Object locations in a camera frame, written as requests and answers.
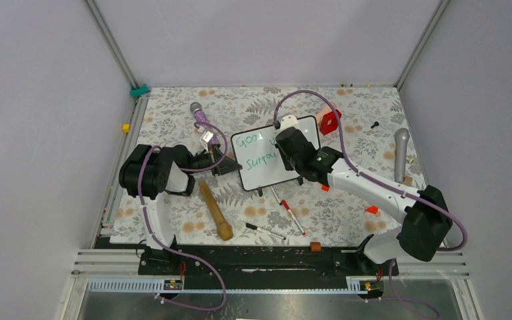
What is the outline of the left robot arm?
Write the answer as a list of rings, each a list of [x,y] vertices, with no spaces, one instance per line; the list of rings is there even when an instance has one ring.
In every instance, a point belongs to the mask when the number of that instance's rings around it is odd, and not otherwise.
[[[220,150],[220,144],[193,154],[184,145],[158,147],[138,144],[119,170],[119,184],[136,198],[145,218],[146,246],[158,250],[154,264],[165,274],[174,273],[180,265],[175,232],[170,214],[163,212],[165,195],[189,197],[196,185],[194,173],[210,171],[225,175],[243,168]]]

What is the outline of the white whiteboard black frame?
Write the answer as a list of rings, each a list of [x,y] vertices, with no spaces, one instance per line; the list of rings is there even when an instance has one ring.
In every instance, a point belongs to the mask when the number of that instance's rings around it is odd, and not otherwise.
[[[286,170],[279,149],[275,146],[277,130],[273,125],[235,133],[231,136],[233,153],[238,164],[241,186],[254,191],[299,177]]]

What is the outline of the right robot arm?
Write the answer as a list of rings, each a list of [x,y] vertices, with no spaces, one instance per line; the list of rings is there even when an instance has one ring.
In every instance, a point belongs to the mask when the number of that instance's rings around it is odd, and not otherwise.
[[[355,258],[360,272],[371,275],[382,263],[398,257],[429,262],[440,250],[452,227],[451,218],[444,214],[440,190],[432,186],[418,190],[351,167],[342,152],[330,147],[315,148],[295,127],[278,132],[275,141],[286,170],[346,191],[377,206],[399,223],[390,231],[368,236],[360,244]]]

